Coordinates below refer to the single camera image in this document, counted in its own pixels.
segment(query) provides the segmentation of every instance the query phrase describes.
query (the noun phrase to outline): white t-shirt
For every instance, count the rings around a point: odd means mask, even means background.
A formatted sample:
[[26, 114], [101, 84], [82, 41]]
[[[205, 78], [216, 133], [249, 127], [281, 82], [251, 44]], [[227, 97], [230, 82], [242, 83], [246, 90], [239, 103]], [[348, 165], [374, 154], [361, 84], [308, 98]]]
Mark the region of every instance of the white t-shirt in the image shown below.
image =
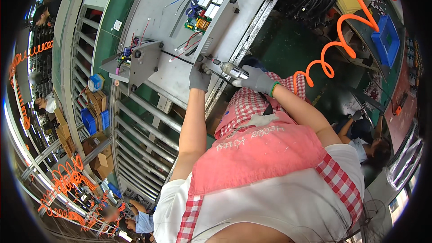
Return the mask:
[[[348, 174], [363, 199], [365, 185], [355, 149], [347, 144], [333, 144], [325, 149]], [[191, 176], [162, 187], [153, 215], [157, 242], [176, 241]], [[203, 243], [239, 222], [271, 227], [295, 243], [302, 243], [339, 240], [352, 221], [344, 204], [310, 168], [205, 195], [191, 242]]]
[[45, 111], [48, 113], [54, 113], [54, 110], [57, 109], [57, 103], [55, 102], [54, 94], [51, 92], [45, 97], [47, 101], [47, 106], [45, 107]]
[[351, 140], [351, 142], [349, 142], [348, 144], [353, 148], [355, 148], [355, 150], [357, 151], [357, 156], [359, 158], [360, 163], [362, 163], [368, 158], [368, 155], [366, 155], [366, 151], [363, 147], [364, 144], [369, 144], [368, 142], [360, 138], [356, 138]]

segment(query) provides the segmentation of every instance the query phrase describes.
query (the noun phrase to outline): red checkered apron trim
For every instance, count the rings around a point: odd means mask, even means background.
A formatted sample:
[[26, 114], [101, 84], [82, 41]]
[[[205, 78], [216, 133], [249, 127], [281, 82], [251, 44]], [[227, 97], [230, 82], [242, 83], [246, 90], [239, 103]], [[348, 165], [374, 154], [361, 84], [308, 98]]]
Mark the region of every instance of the red checkered apron trim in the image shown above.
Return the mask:
[[[328, 153], [315, 169], [347, 208], [351, 215], [351, 227], [353, 227], [362, 213], [362, 199], [359, 190], [353, 181], [349, 179], [347, 173], [340, 168], [339, 164]], [[188, 195], [186, 211], [181, 219], [176, 243], [189, 243], [192, 240], [203, 199], [204, 195]]]
[[[294, 92], [293, 76], [289, 76], [286, 79], [280, 78], [276, 73], [267, 72], [266, 73], [274, 81], [279, 82], [285, 88]], [[306, 100], [306, 87], [305, 87], [305, 77], [303, 75], [297, 75], [297, 96], [302, 100]], [[235, 107], [235, 119], [225, 126], [221, 127], [219, 131], [215, 133], [215, 138], [220, 139], [225, 135], [231, 133], [233, 130], [237, 129], [241, 125], [245, 124], [253, 114], [262, 115], [266, 110], [268, 103], [263, 100], [263, 98], [250, 88], [241, 88], [238, 90], [230, 100], [227, 110], [231, 107]], [[284, 112], [285, 109], [278, 103], [273, 106], [273, 113]]]

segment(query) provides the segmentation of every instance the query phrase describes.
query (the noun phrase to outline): capacitor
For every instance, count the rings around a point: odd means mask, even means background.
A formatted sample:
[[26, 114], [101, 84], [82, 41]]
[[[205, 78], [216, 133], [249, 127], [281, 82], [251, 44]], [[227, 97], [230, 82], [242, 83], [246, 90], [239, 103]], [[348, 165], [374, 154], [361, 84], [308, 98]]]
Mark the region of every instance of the capacitor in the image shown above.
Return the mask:
[[130, 47], [125, 47], [124, 50], [123, 50], [123, 55], [125, 57], [130, 57], [130, 55], [131, 55], [131, 48]]
[[194, 8], [188, 8], [187, 10], [186, 10], [186, 13], [185, 13], [189, 18], [193, 18], [194, 17], [194, 15], [195, 15], [195, 9]]
[[198, 5], [198, 0], [192, 0], [192, 1], [191, 1], [191, 7], [192, 7], [192, 8], [198, 8], [198, 7], [199, 7], [199, 5]]

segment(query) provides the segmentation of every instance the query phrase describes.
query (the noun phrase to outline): blue plastic bin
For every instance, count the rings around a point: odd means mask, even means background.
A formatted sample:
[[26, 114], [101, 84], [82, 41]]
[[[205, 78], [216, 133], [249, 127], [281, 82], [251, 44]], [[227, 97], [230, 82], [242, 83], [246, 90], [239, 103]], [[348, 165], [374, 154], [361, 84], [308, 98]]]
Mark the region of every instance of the blue plastic bin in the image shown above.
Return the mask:
[[119, 198], [122, 197], [122, 192], [120, 192], [111, 182], [108, 183], [108, 187], [112, 192]]
[[102, 129], [109, 127], [109, 110], [101, 112], [102, 115]]
[[393, 67], [401, 41], [390, 15], [381, 15], [378, 22], [379, 32], [372, 33], [372, 40], [377, 47], [381, 64]]
[[90, 136], [96, 133], [96, 121], [94, 120], [89, 109], [84, 108], [81, 110], [81, 117], [83, 118], [84, 127], [89, 131]]

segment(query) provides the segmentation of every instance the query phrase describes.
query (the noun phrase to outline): metal rail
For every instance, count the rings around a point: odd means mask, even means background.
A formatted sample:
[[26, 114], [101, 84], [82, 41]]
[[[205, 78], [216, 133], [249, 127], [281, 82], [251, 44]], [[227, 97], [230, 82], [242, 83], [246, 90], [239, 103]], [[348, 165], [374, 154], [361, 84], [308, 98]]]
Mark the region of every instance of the metal rail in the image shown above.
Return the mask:
[[[124, 84], [119, 84], [118, 86], [120, 90], [126, 95], [127, 94], [127, 87]], [[168, 125], [171, 129], [175, 130], [176, 132], [181, 132], [181, 125], [177, 123], [174, 119], [172, 119], [169, 115], [161, 111], [159, 108], [154, 106], [153, 104], [149, 103], [147, 100], [142, 99], [135, 93], [132, 93], [129, 95], [129, 97], [135, 101], [137, 104], [142, 106], [144, 109], [149, 111], [152, 115], [156, 116], [160, 120], [162, 120], [166, 125]]]

